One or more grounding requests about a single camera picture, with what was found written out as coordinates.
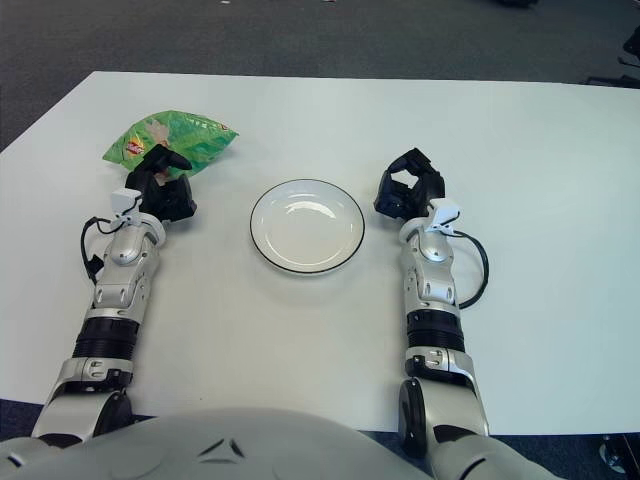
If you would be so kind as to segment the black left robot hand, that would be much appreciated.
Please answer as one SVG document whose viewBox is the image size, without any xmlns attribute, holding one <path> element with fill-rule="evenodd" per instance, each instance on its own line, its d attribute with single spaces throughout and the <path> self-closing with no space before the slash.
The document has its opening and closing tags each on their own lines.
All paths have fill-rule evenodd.
<svg viewBox="0 0 640 480">
<path fill-rule="evenodd" d="M 136 205 L 140 212 L 176 222 L 192 217 L 197 209 L 185 174 L 191 169 L 185 157 L 156 144 L 128 174 L 125 187 L 139 192 Z"/>
</svg>

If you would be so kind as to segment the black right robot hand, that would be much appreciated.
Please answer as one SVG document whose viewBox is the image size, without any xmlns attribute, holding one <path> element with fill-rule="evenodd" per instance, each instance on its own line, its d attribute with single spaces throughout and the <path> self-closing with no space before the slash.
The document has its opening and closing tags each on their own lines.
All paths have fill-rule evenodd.
<svg viewBox="0 0 640 480">
<path fill-rule="evenodd" d="M 413 186 L 392 178 L 394 173 L 402 171 L 416 178 Z M 425 154 L 413 148 L 394 160 L 383 172 L 374 208 L 387 217 L 409 221 L 428 217 L 431 201 L 444 197 L 444 178 Z"/>
</svg>

